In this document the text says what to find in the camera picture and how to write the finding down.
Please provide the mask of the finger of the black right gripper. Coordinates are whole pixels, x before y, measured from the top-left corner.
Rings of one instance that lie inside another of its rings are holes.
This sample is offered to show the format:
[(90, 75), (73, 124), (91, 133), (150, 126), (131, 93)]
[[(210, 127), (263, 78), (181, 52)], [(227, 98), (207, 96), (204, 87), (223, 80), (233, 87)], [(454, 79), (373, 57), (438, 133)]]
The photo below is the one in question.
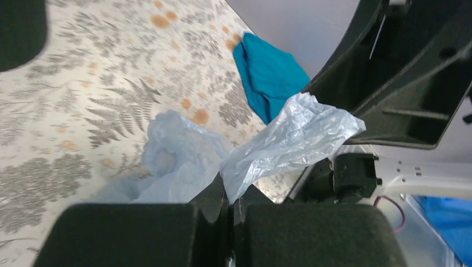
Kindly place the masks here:
[(350, 145), (432, 150), (470, 89), (470, 1), (360, 1), (305, 91), (365, 122)]

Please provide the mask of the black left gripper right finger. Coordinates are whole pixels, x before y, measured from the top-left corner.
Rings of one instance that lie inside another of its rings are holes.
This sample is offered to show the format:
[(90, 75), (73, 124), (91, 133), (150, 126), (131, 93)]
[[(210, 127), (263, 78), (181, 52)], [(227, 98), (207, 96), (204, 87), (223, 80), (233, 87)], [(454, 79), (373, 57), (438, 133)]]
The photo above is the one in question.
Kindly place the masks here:
[(384, 214), (370, 205), (275, 204), (256, 187), (234, 203), (236, 266), (405, 266)]

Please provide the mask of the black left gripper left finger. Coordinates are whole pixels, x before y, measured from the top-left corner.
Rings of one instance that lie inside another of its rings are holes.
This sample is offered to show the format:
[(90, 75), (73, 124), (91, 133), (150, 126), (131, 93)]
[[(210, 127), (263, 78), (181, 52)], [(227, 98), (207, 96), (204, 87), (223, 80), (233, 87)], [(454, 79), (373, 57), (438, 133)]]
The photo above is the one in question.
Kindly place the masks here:
[(224, 266), (227, 212), (220, 176), (186, 204), (76, 204), (34, 266)]

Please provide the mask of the light blue plastic trash bag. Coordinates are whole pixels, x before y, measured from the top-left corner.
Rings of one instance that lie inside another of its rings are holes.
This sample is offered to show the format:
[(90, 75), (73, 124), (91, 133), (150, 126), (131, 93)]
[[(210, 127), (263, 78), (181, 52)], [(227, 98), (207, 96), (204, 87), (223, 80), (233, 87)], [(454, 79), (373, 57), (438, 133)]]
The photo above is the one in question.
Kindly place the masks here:
[(158, 114), (147, 129), (141, 161), (150, 175), (109, 182), (94, 202), (186, 203), (220, 175), (229, 202), (234, 203), (258, 179), (331, 157), (365, 130), (361, 119), (319, 103), (308, 93), (290, 97), (272, 122), (239, 147), (168, 110)]

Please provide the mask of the black plastic trash bin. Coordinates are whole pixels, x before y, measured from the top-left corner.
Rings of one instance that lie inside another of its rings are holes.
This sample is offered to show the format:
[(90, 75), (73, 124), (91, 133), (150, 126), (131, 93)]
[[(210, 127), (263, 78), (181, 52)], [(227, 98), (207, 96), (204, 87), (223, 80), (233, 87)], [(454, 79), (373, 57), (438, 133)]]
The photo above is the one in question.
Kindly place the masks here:
[(1, 71), (26, 64), (47, 41), (44, 0), (1, 0)]

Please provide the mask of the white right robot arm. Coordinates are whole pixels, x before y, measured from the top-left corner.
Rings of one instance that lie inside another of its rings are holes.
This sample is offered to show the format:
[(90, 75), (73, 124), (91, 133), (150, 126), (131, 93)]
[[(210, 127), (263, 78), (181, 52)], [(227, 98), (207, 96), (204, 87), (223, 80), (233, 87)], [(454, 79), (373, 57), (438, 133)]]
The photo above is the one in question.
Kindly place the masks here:
[[(471, 98), (470, 1), (360, 1), (305, 87), (362, 119), (348, 145), (433, 150)], [(394, 194), (471, 198), (471, 165), (342, 152), (306, 168), (286, 202), (357, 203)]]

